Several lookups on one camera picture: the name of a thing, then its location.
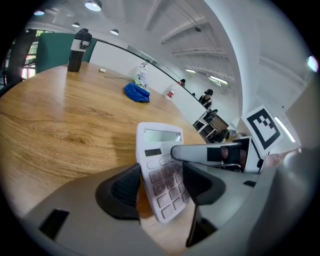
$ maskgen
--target person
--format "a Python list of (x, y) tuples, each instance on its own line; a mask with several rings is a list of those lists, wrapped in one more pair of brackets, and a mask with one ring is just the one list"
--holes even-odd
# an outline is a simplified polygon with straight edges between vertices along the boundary
[(199, 98), (200, 103), (206, 108), (208, 109), (211, 104), (212, 104), (212, 100), (211, 100), (211, 96), (214, 94), (214, 91), (211, 89), (208, 89), (204, 92), (204, 95), (202, 95)]
[(183, 88), (185, 88), (185, 86), (186, 86), (186, 79), (181, 79), (181, 80), (180, 80), (180, 85), (181, 85)]

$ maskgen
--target white calculator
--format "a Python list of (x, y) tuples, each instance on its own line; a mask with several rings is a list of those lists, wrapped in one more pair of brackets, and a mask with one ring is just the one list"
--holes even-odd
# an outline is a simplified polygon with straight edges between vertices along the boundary
[(141, 122), (136, 129), (136, 160), (141, 165), (146, 195), (160, 223), (177, 216), (189, 202), (183, 184), (182, 163), (170, 151), (184, 144), (183, 131), (159, 122)]

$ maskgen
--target wooden table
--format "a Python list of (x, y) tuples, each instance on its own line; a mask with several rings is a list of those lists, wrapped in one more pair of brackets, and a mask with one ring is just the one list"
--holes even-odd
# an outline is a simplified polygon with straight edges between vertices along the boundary
[[(180, 127), (185, 144), (204, 144), (177, 107), (151, 90), (150, 103), (123, 92), (127, 80), (82, 63), (80, 72), (58, 66), (16, 85), (0, 98), (2, 185), (18, 216), (59, 186), (86, 175), (136, 162), (140, 122)], [(168, 224), (152, 214), (140, 186), (137, 209), (144, 230), (167, 252), (185, 250), (194, 204)]]

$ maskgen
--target ceiling light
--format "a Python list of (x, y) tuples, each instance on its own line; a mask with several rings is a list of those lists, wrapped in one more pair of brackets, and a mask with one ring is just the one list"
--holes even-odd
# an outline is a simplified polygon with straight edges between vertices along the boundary
[(212, 79), (212, 78), (210, 78), (210, 77), (208, 77), (211, 81), (213, 81), (216, 85), (218, 85), (218, 86), (221, 86), (221, 84), (217, 81), (217, 80), (214, 80), (214, 79)]
[(196, 71), (191, 70), (191, 69), (186, 69), (186, 71), (188, 71), (188, 72), (190, 72), (190, 73), (197, 73)]
[(316, 60), (315, 57), (313, 56), (310, 56), (308, 58), (308, 66), (310, 69), (312, 69), (314, 72), (317, 72), (318, 71), (318, 62)]
[(114, 35), (119, 35), (119, 30), (118, 29), (112, 29), (111, 31), (110, 31), (112, 34), (114, 34)]
[(73, 24), (72, 24), (72, 26), (73, 26), (73, 27), (75, 27), (75, 28), (80, 28), (80, 24), (79, 24), (79, 22), (75, 22), (75, 23), (73, 23)]
[(215, 79), (215, 80), (218, 80), (218, 81), (220, 81), (221, 83), (224, 83), (224, 84), (228, 84), (228, 82), (227, 81), (224, 81), (224, 80), (222, 80), (222, 79), (220, 79), (220, 78), (217, 78), (217, 77), (214, 77), (214, 76), (212, 76), (212, 75), (210, 75), (210, 78), (212, 78), (212, 79)]
[(284, 126), (284, 124), (279, 120), (279, 118), (276, 116), (274, 119), (278, 122), (278, 124), (282, 127), (282, 129), (284, 129), (285, 133), (289, 136), (290, 140), (292, 142), (296, 142), (294, 137), (291, 135), (288, 129)]
[(99, 12), (101, 11), (102, 3), (99, 0), (91, 0), (85, 3), (85, 7), (91, 11)]
[(36, 10), (34, 13), (33, 13), (35, 16), (41, 16), (41, 15), (44, 15), (45, 12), (43, 10)]

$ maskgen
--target ceiling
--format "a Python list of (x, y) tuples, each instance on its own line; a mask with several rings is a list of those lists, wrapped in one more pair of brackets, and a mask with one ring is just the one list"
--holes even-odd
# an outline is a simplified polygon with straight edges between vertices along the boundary
[[(110, 30), (119, 29), (117, 38), (150, 55), (179, 78), (190, 75), (185, 69), (205, 72), (228, 81), (228, 85), (221, 87), (222, 93), (235, 95), (235, 87), (244, 86), (233, 70), (238, 64), (235, 66), (229, 60), (221, 33), (204, 18), (198, 8), (199, 1), (211, 0), (102, 0), (100, 12), (87, 9), (85, 0), (55, 0), (44, 6), (45, 15), (34, 16), (32, 22), (54, 24), (70, 32), (78, 30), (71, 24), (79, 22), (90, 32), (111, 37), (116, 36), (111, 35)], [(258, 33), (260, 64), (275, 70), (293, 81), (298, 90), (303, 90), (309, 75), (307, 47), (280, 12), (258, 0), (246, 2)], [(203, 83), (217, 86), (205, 76), (194, 76)]]

